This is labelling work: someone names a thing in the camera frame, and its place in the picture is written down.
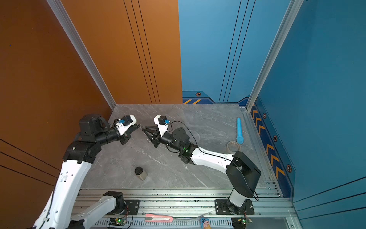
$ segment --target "marble surface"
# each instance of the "marble surface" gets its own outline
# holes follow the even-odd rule
[[[166,115],[170,121],[182,121],[192,131],[199,146],[220,153],[226,153],[226,144],[236,140],[236,119],[240,117],[244,137],[241,151],[261,168],[237,104],[117,105],[109,123],[124,115],[134,115],[142,126],[154,125],[153,118],[156,115]],[[183,127],[177,122],[172,126]],[[131,135],[132,138],[125,145],[117,141],[102,146],[82,188],[232,187],[226,174],[205,166],[185,164],[178,154],[169,152],[162,144],[155,148],[141,129]],[[134,173],[137,166],[147,172],[144,181]]]

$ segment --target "round ring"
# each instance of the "round ring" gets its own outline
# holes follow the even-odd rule
[[[238,149],[236,151],[231,151],[229,149],[229,145],[230,146],[236,146]],[[226,152],[228,154],[235,154],[237,151],[240,151],[240,150],[241,150],[240,144],[237,143],[236,141],[229,141],[228,144],[226,144]]]

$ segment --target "orange wall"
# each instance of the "orange wall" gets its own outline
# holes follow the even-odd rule
[[[178,0],[62,0],[117,104],[182,103]]]
[[[111,110],[44,0],[0,3],[0,138],[60,168],[88,113]],[[59,171],[0,141],[1,228],[33,226]]]

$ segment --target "black line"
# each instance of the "black line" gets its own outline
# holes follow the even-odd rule
[[[48,174],[48,175],[50,175],[50,176],[53,176],[54,178],[57,178],[57,177],[55,177],[55,176],[54,176],[54,175],[52,175],[52,174],[49,174],[49,173],[47,173],[47,172],[45,172],[45,171],[43,171],[43,170],[40,170],[39,168],[36,168],[36,167],[34,167],[34,166],[30,165],[30,164],[27,164],[27,163],[25,163],[25,162],[23,162],[23,161],[21,161],[21,160],[19,160],[19,159],[16,159],[16,158],[14,158],[14,157],[12,157],[12,156],[10,156],[10,155],[7,155],[6,153],[3,153],[3,152],[1,152],[1,151],[0,151],[0,153],[4,154],[4,155],[6,155],[6,156],[8,156],[8,157],[10,157],[10,158],[12,158],[12,159],[15,159],[15,160],[17,160],[17,161],[19,161],[19,162],[22,162],[23,164],[29,165],[30,167],[35,168],[35,169],[37,169],[37,170],[39,170],[39,171],[41,171],[41,172],[44,172],[44,173],[46,173],[46,174]]]
[[[35,157],[35,156],[33,156],[33,155],[31,155],[31,154],[27,153],[26,151],[19,149],[18,147],[16,147],[16,146],[14,146],[14,145],[10,144],[9,142],[6,142],[6,141],[4,141],[4,140],[3,140],[3,139],[1,139],[1,138],[0,138],[0,140],[1,140],[1,141],[3,141],[3,142],[5,142],[5,143],[6,143],[6,144],[8,144],[8,145],[13,146],[13,147],[14,147],[14,148],[16,148],[16,149],[18,149],[18,150],[22,151],[23,153],[28,154],[29,156],[31,156],[31,157],[33,157],[33,158],[35,158],[35,159],[37,159],[37,160],[39,160],[39,161],[41,161],[41,162],[43,162],[43,163],[45,163],[45,164],[48,164],[47,162],[44,162],[44,161],[42,161],[41,159],[39,159],[39,158],[37,158],[37,157]],[[49,166],[51,166],[52,168],[57,169],[58,171],[61,171],[61,170],[59,170],[58,168],[56,168],[56,167],[54,167],[54,166],[52,166],[52,165],[50,165],[50,164],[48,164],[48,165],[49,165]]]
[[[254,0],[254,4],[253,4],[253,8],[252,8],[252,12],[250,13],[250,17],[249,17],[249,21],[248,21],[248,26],[247,26],[247,31],[245,31],[245,36],[244,36],[244,40],[243,40],[243,44],[242,44],[242,49],[240,50],[240,54],[239,54],[239,58],[238,58],[238,62],[236,64],[236,68],[235,68],[235,72],[234,72],[234,76],[232,77],[232,82],[231,82],[231,86],[230,86],[230,90],[229,90],[229,94],[228,94],[228,99],[226,100],[226,102],[229,101],[229,96],[230,96],[230,92],[231,92],[231,88],[232,88],[232,83],[234,82],[234,78],[235,78],[235,74],[236,74],[236,70],[238,68],[238,64],[239,64],[239,60],[240,60],[240,55],[242,54],[242,50],[243,50],[243,46],[244,46],[244,41],[245,41],[245,38],[247,36],[247,32],[248,32],[248,28],[249,28],[249,23],[250,23],[250,19],[251,19],[251,15],[253,14],[253,9],[254,9],[254,5],[255,5],[255,1]]]
[[[155,87],[156,87],[156,92],[158,94],[158,100],[160,103],[160,96],[159,96],[159,90],[158,90],[158,84],[156,84],[156,78],[155,78],[155,72],[154,72],[154,66],[153,66],[153,61],[151,60],[151,54],[150,54],[150,49],[149,49],[149,43],[147,42],[147,36],[146,36],[146,31],[145,31],[145,25],[143,24],[143,19],[142,19],[142,13],[141,13],[141,7],[140,7],[140,1],[137,0],[138,2],[138,7],[140,9],[140,15],[141,15],[141,20],[142,20],[142,26],[143,26],[143,31],[145,33],[145,38],[146,38],[146,44],[147,44],[147,50],[149,52],[149,56],[150,56],[150,62],[151,62],[151,68],[153,69],[153,75],[154,75],[154,80],[155,80]]]
[[[320,216],[325,216],[325,215],[333,215],[333,214],[337,214],[337,213],[342,213],[342,212],[347,212],[347,211],[354,211],[354,210],[360,210],[360,209],[364,209],[364,208],[366,208],[366,207],[359,207],[359,208],[349,209],[349,210],[345,210],[345,211],[338,211],[338,212],[328,213],[328,214],[324,214],[324,215],[316,215],[316,216],[302,218],[302,219],[310,219],[310,218],[315,218],[315,217],[320,217]]]
[[[24,175],[24,176],[26,176],[26,177],[30,177],[30,178],[35,179],[35,180],[37,180],[37,181],[43,182],[43,183],[45,183],[45,184],[49,184],[49,183],[47,183],[47,182],[44,182],[44,181],[38,180],[37,178],[34,178],[34,177],[31,177],[31,176],[25,175],[24,173],[21,173],[21,172],[15,171],[15,170],[10,169],[10,168],[8,168],[8,167],[5,167],[5,166],[3,166],[3,165],[0,165],[0,166],[1,166],[1,167],[3,167],[3,168],[9,169],[9,170],[11,170],[11,171],[13,171],[13,172],[16,172],[16,173],[22,174],[22,175]]]
[[[299,201],[302,201],[302,200],[305,200],[305,199],[307,199],[307,198],[310,198],[310,197],[313,197],[313,196],[316,196],[316,195],[319,195],[319,194],[322,194],[322,193],[324,193],[324,192],[327,192],[327,191],[330,191],[330,190],[333,190],[333,189],[336,189],[336,188],[339,188],[339,187],[345,186],[345,185],[350,184],[350,183],[353,183],[353,182],[355,182],[355,181],[359,181],[359,180],[365,179],[365,178],[366,178],[366,177],[361,177],[361,178],[359,178],[359,179],[356,179],[356,180],[354,180],[354,181],[350,181],[350,182],[345,183],[345,184],[343,184],[343,185],[340,185],[340,186],[337,186],[337,187],[334,187],[334,188],[331,188],[331,189],[328,189],[328,190],[325,190],[325,191],[319,192],[319,193],[317,193],[317,194],[314,194],[314,195],[308,196],[308,197],[303,198],[303,199],[301,199],[301,200],[297,200],[297,201],[295,201],[294,203],[299,202]]]
[[[230,73],[229,73],[229,78],[228,78],[228,83],[227,83],[227,85],[226,85],[226,89],[225,89],[225,94],[224,94],[223,102],[224,102],[224,100],[225,100],[226,91],[228,90],[228,85],[229,85],[229,80],[230,80],[230,75],[231,75],[232,65],[234,64],[235,55],[236,55],[236,50],[238,49],[238,44],[239,44],[239,40],[240,40],[240,35],[241,35],[241,33],[242,33],[242,28],[243,28],[243,24],[244,24],[244,19],[245,19],[245,15],[246,15],[246,13],[247,13],[248,3],[249,3],[249,0],[248,0],[248,2],[247,2],[247,7],[245,8],[245,12],[244,12],[244,17],[243,17],[242,26],[240,27],[239,38],[238,38],[238,42],[236,43],[236,48],[235,48],[235,52],[234,52],[234,58],[232,59],[231,68],[230,68]]]
[[[126,7],[126,2],[123,0],[123,3],[124,3],[124,7],[126,8],[127,18],[128,18],[129,23],[130,23],[132,36],[134,37],[134,41],[135,41],[135,45],[136,45],[136,51],[137,51],[138,59],[140,60],[140,64],[141,64],[141,68],[142,68],[143,77],[145,78],[145,83],[146,83],[147,91],[148,91],[148,93],[149,93],[150,102],[151,102],[151,103],[153,103],[153,101],[151,100],[151,95],[150,95],[149,87],[147,86],[147,81],[146,81],[145,72],[143,71],[142,62],[141,62],[141,58],[140,58],[140,54],[138,53],[137,43],[136,43],[136,39],[135,39],[135,35],[134,35],[134,31],[132,30],[132,25],[131,25],[130,17],[128,16],[127,7]]]
[[[240,6],[241,6],[241,4],[242,4],[242,0],[240,0],[239,9],[238,9],[238,15],[236,16],[236,21],[235,21],[235,26],[234,26],[234,32],[232,33],[232,39],[231,39],[231,44],[230,44],[229,56],[228,56],[228,61],[226,62],[226,68],[225,68],[225,73],[224,73],[223,84],[221,85],[221,91],[220,91],[219,102],[220,102],[220,99],[221,99],[221,93],[223,92],[223,86],[224,86],[224,81],[225,81],[226,69],[227,69],[227,67],[228,67],[228,63],[229,63],[229,57],[230,57],[230,52],[231,52],[232,41],[233,41],[233,39],[234,39],[235,28],[236,28],[236,23],[238,22],[238,17],[239,17],[239,11],[240,11]]]
[[[344,200],[344,199],[348,199],[348,198],[355,197],[355,196],[359,196],[359,195],[363,195],[363,194],[366,194],[366,192],[363,192],[363,193],[360,193],[360,194],[356,194],[356,195],[353,195],[353,196],[344,197],[344,198],[337,199],[337,200],[332,200],[332,201],[326,202],[326,203],[324,203],[324,204],[333,203],[333,202],[336,202],[336,201],[338,201],[338,200]],[[312,206],[312,207],[318,207],[318,206],[320,206],[320,205],[324,205],[324,204],[318,204],[318,205],[315,205],[315,206]],[[296,210],[296,211],[302,211],[302,210],[309,209],[309,208],[312,208],[312,207],[307,207],[307,208],[300,209],[300,210]]]
[[[134,5],[133,5],[133,3],[132,3],[132,0],[131,0],[131,5],[132,5],[132,10],[133,10],[133,12],[134,12],[134,16],[135,16],[135,21],[136,21],[136,26],[137,26],[138,35],[139,35],[139,37],[140,37],[140,42],[141,42],[141,47],[142,47],[143,56],[145,57],[145,63],[146,63],[147,72],[148,72],[148,74],[149,74],[149,79],[150,79],[151,89],[153,90],[154,100],[155,100],[155,103],[156,103],[154,87],[153,87],[153,83],[152,83],[152,81],[151,81],[150,71],[149,71],[149,67],[148,67],[148,65],[147,65],[146,55],[145,55],[145,51],[144,51],[144,49],[143,49],[143,44],[142,44],[142,39],[141,39],[141,35],[140,35],[140,30],[139,30],[139,28],[138,28],[138,23],[137,23],[136,14],[135,14],[135,9],[134,9]]]

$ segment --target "blue connector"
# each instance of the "blue connector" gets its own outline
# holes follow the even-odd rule
[[[238,130],[238,136],[236,137],[236,141],[239,144],[243,144],[244,138],[242,134],[242,122],[240,121],[240,118],[236,120],[237,130]]]

